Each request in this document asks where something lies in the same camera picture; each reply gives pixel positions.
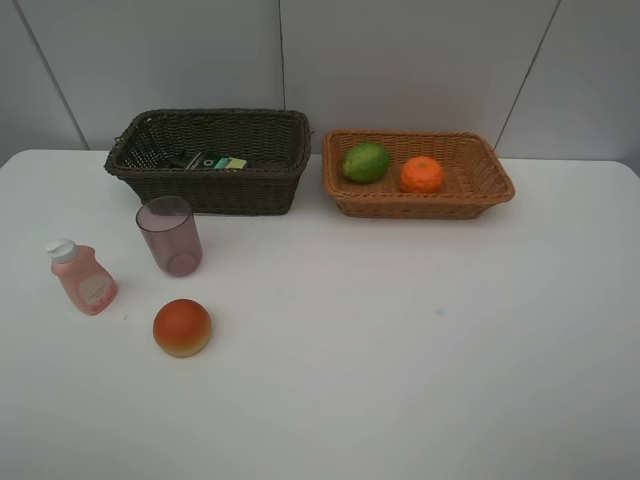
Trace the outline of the green lime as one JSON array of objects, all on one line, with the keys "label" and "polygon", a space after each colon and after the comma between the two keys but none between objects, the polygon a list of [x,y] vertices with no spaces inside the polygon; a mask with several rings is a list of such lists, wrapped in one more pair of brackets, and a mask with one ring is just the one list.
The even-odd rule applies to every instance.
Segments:
[{"label": "green lime", "polygon": [[352,182],[368,184],[383,178],[390,163],[391,155],[382,145],[361,143],[347,152],[342,173]]}]

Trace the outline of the orange tangerine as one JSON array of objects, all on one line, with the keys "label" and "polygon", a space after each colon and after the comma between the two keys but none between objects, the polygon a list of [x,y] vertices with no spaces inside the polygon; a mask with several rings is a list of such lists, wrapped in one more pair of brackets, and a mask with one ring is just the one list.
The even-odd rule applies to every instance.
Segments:
[{"label": "orange tangerine", "polygon": [[402,165],[399,182],[405,193],[433,194],[444,186],[445,172],[441,164],[429,156],[412,157]]}]

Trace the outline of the black pump bottle green label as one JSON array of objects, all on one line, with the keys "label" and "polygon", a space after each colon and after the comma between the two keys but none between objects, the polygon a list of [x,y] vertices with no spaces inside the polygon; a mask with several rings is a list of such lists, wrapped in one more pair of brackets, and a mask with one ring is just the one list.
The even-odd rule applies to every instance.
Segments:
[{"label": "black pump bottle green label", "polygon": [[182,153],[167,162],[168,168],[186,171],[243,170],[247,166],[248,162],[244,159],[210,152],[198,152],[194,155]]}]

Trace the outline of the translucent purple plastic cup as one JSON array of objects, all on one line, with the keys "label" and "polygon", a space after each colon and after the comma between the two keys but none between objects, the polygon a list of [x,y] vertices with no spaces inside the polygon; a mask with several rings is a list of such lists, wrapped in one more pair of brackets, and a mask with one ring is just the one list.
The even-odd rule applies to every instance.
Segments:
[{"label": "translucent purple plastic cup", "polygon": [[136,224],[157,266],[173,277],[195,272],[203,250],[190,204],[181,197],[164,196],[144,204]]}]

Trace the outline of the pink bottle white cap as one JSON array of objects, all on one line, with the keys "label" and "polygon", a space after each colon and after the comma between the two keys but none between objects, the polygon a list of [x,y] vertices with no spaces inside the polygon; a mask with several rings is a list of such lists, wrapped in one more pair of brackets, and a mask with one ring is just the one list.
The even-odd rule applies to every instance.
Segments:
[{"label": "pink bottle white cap", "polygon": [[82,313],[96,315],[115,299],[118,286],[97,261],[94,248],[60,239],[50,242],[46,251],[51,260],[52,273]]}]

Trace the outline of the dark brown wicker basket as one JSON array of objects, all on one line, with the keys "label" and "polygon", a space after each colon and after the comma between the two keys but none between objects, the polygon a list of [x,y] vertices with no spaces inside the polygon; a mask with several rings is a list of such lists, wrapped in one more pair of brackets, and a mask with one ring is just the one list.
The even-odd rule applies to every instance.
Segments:
[{"label": "dark brown wicker basket", "polygon": [[[311,150],[307,116],[274,109],[158,109],[137,115],[115,140],[106,171],[142,202],[185,199],[199,214],[283,215],[293,203]],[[182,153],[244,159],[243,170],[167,167]]]}]

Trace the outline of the round orange bread bun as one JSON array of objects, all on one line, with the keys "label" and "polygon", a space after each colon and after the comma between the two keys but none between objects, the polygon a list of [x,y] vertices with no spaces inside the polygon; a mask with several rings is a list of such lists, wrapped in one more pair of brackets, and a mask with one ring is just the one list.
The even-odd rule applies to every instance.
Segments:
[{"label": "round orange bread bun", "polygon": [[207,310],[190,299],[177,299],[164,305],[153,322],[156,344],[167,354],[187,358],[198,354],[209,343],[212,321]]}]

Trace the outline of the orange wicker basket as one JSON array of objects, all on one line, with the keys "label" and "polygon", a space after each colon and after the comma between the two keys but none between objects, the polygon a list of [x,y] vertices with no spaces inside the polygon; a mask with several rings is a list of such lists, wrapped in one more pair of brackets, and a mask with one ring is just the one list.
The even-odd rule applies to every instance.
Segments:
[{"label": "orange wicker basket", "polygon": [[[391,156],[385,177],[370,184],[351,182],[342,173],[347,152],[362,143],[379,144]],[[438,192],[405,193],[400,188],[402,165],[416,156],[429,156],[443,167],[444,185]],[[323,139],[322,171],[328,195],[353,217],[473,219],[515,195],[493,148],[470,132],[332,130]]]}]

